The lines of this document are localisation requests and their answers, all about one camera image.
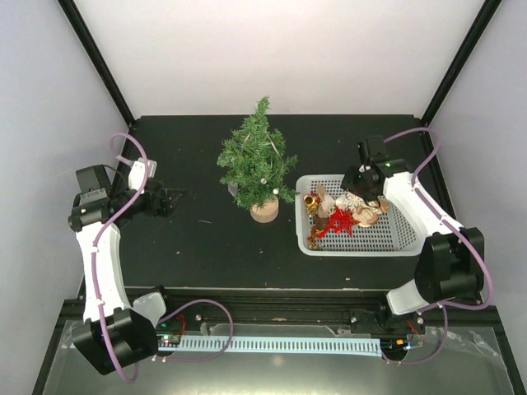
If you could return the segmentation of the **red star ornament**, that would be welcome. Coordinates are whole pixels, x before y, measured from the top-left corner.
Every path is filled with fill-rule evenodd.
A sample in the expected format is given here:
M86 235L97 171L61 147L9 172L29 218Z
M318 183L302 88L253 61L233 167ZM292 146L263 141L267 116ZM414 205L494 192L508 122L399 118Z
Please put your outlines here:
M335 234L347 233L350 237L353 236L352 228L357 225L359 221L355 220L350 210L341 210L336 208L333 215L326 221L325 226L318 232L316 237L318 239L324 238L330 231Z

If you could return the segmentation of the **white perforated plastic basket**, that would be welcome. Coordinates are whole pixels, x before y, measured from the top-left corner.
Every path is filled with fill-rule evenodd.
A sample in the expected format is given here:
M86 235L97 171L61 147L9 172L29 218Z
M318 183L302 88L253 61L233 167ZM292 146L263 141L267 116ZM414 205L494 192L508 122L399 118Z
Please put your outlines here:
M345 191L341 189L341 174L304 175L296 181L299 193L295 201L296 235L302 253L314 257L399 257L420 254L424 237L407 221L394 205L380 216L371 227L354 225L351 232L329 231L316 242L312 249L308 238L314 225L307 213L303 197L316 191L322 185L332 198L338 198Z

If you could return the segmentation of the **small green christmas tree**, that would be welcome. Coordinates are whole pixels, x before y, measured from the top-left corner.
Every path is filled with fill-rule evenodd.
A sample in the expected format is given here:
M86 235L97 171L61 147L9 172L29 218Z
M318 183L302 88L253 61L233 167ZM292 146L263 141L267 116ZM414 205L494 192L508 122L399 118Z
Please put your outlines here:
M285 178L296 167L298 156L286 153L286 140L268 121L270 101L261 98L254 112L222 141L217 165L226 170L220 183L239 185L234 203L248 211L254 221L266 224L279 213L279 203L293 203L297 192Z

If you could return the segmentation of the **white snowflake ornament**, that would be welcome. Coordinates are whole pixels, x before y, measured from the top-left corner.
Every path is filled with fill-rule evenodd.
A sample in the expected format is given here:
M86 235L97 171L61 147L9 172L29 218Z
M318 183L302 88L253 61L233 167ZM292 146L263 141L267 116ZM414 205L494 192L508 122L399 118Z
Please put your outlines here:
M354 211L357 212L361 207L368 208L368 205L362 197L357 196L354 193L344 193L335 200L335 206L342 211Z

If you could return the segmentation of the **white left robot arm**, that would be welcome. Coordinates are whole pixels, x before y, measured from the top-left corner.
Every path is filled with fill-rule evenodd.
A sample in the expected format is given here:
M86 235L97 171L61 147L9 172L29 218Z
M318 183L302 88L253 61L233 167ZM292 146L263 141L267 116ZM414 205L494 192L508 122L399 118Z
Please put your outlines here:
M120 265L121 227L134 216L169 217L184 190L155 179L154 160L136 160L123 190L112 189L103 165L76 172L80 188L68 218L82 251L86 302L74 346L102 375L137 364L157 352L156 327L176 320L162 289L129 301Z

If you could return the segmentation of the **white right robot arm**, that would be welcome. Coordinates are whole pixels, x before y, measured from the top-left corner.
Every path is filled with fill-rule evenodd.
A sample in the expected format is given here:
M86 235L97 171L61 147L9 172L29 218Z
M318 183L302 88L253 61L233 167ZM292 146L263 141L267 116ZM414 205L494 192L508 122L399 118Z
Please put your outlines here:
M365 202L387 198L423 239L413 279L387 294L387 303L374 312L376 326L392 332L405 314L435 307L487 308L494 290L482 232L464 227L442 209L419 181L422 167L390 158L386 144L382 136L359 142L361 164L350 168L341 183Z

